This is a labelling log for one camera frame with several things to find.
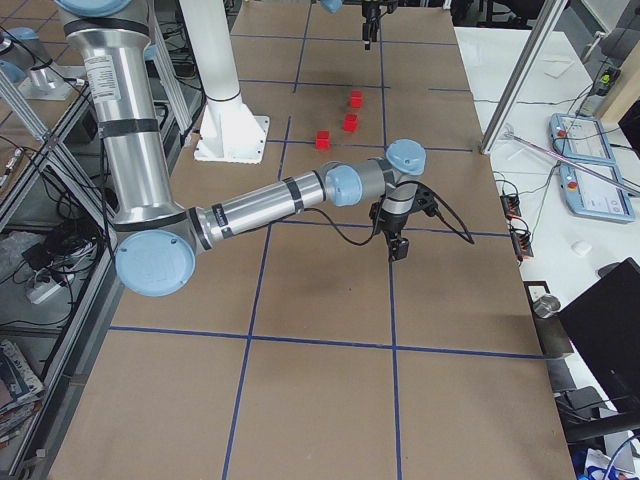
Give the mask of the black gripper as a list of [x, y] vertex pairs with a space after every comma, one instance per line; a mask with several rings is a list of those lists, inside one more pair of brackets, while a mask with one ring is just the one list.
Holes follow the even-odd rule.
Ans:
[[410, 242], [402, 235], [410, 213], [390, 213], [385, 210], [381, 202], [371, 205], [369, 217], [372, 220], [373, 235], [382, 233], [388, 249], [388, 262], [393, 263], [404, 259], [409, 250]]
[[361, 14], [364, 19], [362, 41], [366, 51], [370, 51], [372, 44], [378, 41], [382, 17], [394, 13], [397, 8], [397, 1], [368, 0], [361, 2]]

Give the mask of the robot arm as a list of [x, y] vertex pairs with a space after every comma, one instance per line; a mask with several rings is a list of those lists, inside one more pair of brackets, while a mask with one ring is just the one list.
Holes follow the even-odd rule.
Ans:
[[[320, 0], [319, 3], [332, 14], [340, 10], [344, 4], [342, 0]], [[363, 18], [361, 38], [366, 51], [370, 51], [372, 44], [378, 41], [381, 19], [386, 15], [393, 14], [398, 6], [398, 1], [362, 0], [360, 2]]]

